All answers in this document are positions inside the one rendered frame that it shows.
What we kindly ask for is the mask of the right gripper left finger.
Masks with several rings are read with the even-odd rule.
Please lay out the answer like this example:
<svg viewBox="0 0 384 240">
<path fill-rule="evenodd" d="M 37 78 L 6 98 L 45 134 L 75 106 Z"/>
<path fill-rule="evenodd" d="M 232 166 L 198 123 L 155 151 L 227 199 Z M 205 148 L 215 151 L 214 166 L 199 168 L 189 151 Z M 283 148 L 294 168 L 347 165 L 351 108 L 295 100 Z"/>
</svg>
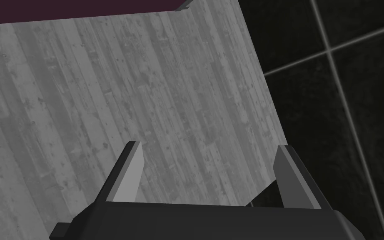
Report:
<svg viewBox="0 0 384 240">
<path fill-rule="evenodd" d="M 134 202 L 143 168 L 142 143 L 127 142 L 95 202 Z"/>
</svg>

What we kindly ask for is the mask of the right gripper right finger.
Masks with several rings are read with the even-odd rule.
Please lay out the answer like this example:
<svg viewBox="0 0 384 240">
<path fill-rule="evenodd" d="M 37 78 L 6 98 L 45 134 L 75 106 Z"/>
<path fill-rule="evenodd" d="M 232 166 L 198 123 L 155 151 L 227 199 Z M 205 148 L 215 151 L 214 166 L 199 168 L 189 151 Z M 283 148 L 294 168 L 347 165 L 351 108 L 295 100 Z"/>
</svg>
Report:
<svg viewBox="0 0 384 240">
<path fill-rule="evenodd" d="M 291 145 L 278 146 L 273 171 L 285 208 L 332 210 Z"/>
</svg>

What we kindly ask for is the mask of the grey wooden table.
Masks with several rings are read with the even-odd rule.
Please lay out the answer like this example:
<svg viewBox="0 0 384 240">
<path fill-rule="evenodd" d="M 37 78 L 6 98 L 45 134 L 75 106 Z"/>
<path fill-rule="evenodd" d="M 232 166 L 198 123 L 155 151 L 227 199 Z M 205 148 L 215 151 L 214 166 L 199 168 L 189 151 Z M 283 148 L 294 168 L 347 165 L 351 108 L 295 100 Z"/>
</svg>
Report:
<svg viewBox="0 0 384 240">
<path fill-rule="evenodd" d="M 0 24 L 0 240 L 48 240 L 125 144 L 136 201 L 240 205 L 286 143 L 238 0 Z"/>
</svg>

